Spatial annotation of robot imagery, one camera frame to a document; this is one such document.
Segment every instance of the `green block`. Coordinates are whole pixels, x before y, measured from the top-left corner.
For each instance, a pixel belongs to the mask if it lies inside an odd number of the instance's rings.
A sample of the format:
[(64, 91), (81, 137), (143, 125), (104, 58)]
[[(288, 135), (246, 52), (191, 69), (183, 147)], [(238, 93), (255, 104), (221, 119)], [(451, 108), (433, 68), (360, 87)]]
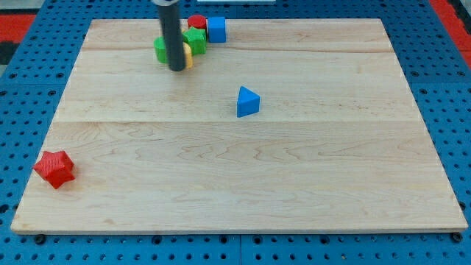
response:
[(183, 41), (191, 47), (191, 54), (206, 53), (206, 30), (191, 27), (183, 33)]
[(154, 49), (155, 54), (157, 55), (157, 60), (161, 63), (167, 63), (167, 54), (165, 51), (165, 42), (163, 37), (156, 38), (154, 40)]

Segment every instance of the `black cylindrical rod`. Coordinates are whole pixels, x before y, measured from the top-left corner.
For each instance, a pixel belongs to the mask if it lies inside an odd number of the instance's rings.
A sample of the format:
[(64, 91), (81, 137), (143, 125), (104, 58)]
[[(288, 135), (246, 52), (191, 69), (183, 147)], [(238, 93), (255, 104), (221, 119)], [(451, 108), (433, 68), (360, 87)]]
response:
[(169, 68), (172, 71), (185, 69), (185, 52), (183, 51), (183, 36), (180, 27), (179, 0), (152, 0), (157, 5), (160, 25)]

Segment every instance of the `wooden board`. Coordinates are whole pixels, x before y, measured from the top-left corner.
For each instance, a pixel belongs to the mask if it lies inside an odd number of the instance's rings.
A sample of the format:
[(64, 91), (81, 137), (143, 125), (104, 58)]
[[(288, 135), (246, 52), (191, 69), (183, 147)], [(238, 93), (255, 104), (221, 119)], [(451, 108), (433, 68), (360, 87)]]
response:
[[(21, 234), (410, 233), (467, 227), (383, 25), (229, 20), (170, 72), (153, 20), (93, 21), (33, 172)], [(241, 85), (261, 111), (236, 118)]]

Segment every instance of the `yellow block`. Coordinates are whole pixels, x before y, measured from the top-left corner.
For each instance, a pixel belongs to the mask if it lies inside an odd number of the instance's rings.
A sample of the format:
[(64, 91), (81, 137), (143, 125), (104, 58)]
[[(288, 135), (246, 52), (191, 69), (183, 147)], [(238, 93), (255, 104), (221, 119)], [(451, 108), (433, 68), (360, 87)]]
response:
[(186, 68), (193, 67), (193, 57), (191, 56), (191, 47), (187, 43), (183, 43), (183, 51), (185, 52)]

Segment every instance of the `plastic block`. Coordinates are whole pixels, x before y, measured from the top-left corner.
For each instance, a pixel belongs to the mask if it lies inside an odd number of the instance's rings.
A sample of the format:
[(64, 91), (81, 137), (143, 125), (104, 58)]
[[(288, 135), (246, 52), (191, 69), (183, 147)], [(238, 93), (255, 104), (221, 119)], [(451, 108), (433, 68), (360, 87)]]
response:
[(191, 47), (187, 43), (183, 43), (183, 51), (185, 52), (186, 68), (193, 67), (193, 56), (191, 55)]
[(208, 18), (208, 35), (211, 43), (226, 42), (226, 18), (213, 17)]
[(163, 41), (163, 37), (159, 37), (154, 40), (154, 49), (155, 54), (157, 55), (157, 60), (161, 63), (167, 63), (167, 54), (165, 51), (165, 42)]
[(183, 41), (191, 47), (192, 55), (206, 53), (206, 31), (191, 27), (183, 33)]
[(244, 117), (260, 110), (260, 96), (241, 86), (237, 98), (237, 118)]
[(192, 15), (188, 18), (188, 28), (191, 27), (206, 30), (206, 17), (203, 15)]
[(73, 167), (74, 163), (65, 151), (55, 153), (44, 151), (43, 157), (33, 166), (33, 169), (57, 189), (63, 183), (75, 180), (71, 173)]

